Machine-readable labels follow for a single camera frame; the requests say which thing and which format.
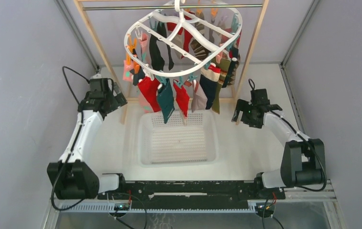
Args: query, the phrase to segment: robotic arm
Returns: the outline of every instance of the robotic arm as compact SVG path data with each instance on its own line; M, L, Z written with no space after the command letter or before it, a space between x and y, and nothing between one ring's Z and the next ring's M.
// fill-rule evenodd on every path
M88 167L92 143L105 117L127 101L117 83L97 74L90 79L90 90L78 106L77 123L58 162L49 163L47 175L52 195L59 199L95 198L100 178Z
M280 169L257 174L254 181L259 189L326 183L324 143L296 131L283 117L282 108L270 104L267 90L255 90L252 80L250 85L251 101L238 100L232 122L237 121L242 111L241 121L244 124L269 128L285 146Z

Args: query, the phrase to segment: perforated basket bottom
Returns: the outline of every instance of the perforated basket bottom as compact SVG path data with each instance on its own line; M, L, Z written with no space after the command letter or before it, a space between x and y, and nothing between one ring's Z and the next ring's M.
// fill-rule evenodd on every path
M184 125L179 112L174 112L167 124L161 113L147 115L141 120L142 164L204 163L216 158L213 144L207 143L214 141L213 117L203 112L190 113Z

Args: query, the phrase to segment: white tabletop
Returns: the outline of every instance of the white tabletop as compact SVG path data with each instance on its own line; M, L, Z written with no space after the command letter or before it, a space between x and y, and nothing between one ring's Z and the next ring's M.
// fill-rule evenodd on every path
M279 66L252 64L249 66L248 77L254 80L257 89L267 89L271 104L281 106L285 116L297 128ZM246 82L241 98L250 100L249 91L250 87ZM253 180L259 172L280 167L284 146L265 127L256 129L242 123L232 123L232 104L221 104L221 114L214 113L219 140L219 158L215 163L142 167L135 144L138 123L144 113L138 104L127 106L126 124L120 124L121 108L105 118L95 138L88 165L97 175L123 173L126 180Z

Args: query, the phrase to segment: gray wall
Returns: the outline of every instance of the gray wall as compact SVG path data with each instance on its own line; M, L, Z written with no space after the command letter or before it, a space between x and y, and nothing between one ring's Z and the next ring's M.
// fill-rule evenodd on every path
M61 73L93 70L52 0L0 0L0 229L39 228L76 103ZM81 96L86 83L68 75Z
M347 226L362 228L362 1L321 1L287 69Z
M122 1L122 2L87 2L84 6L161 6L167 3L165 0L149 1ZM263 0L223 0L229 4L256 4ZM94 45L88 30L86 29L73 0L65 0L75 18L81 32L87 40L94 57L99 64L103 64L96 46ZM261 33L255 47L252 62L281 62L289 48L299 26L306 15L312 0L270 0ZM197 0L188 0L190 4L196 4ZM210 1L202 0L201 4ZM259 8L239 8L243 17L243 33L240 43L241 58L245 60L251 35L257 22ZM88 14L95 27L106 54L113 65L123 65L125 58L124 35L131 25L141 19L151 10L111 10L111 11L89 11ZM205 18L210 19L210 10L205 10ZM175 63L183 63L173 55Z

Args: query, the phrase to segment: white plastic basket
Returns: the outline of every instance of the white plastic basket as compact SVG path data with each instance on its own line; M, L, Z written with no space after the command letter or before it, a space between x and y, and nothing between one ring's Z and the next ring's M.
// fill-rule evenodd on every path
M188 113L186 125L179 111L167 124L161 112L144 114L138 129L137 151L145 167L211 164L218 158L218 138L211 111Z

